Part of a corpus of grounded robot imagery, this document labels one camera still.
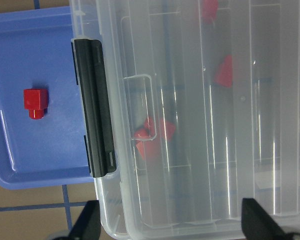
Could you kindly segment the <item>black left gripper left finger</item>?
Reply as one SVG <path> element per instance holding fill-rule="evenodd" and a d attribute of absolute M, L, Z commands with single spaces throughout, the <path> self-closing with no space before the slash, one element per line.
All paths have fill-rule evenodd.
<path fill-rule="evenodd" d="M 98 200 L 89 200 L 69 232 L 68 240 L 98 240 L 101 235 L 101 214 Z"/>

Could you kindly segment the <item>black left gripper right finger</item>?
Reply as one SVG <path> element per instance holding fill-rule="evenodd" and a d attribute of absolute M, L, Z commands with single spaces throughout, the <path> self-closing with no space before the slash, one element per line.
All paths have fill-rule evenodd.
<path fill-rule="evenodd" d="M 299 240 L 299 232 L 285 232 L 254 198 L 243 198 L 241 230 L 247 240 Z"/>

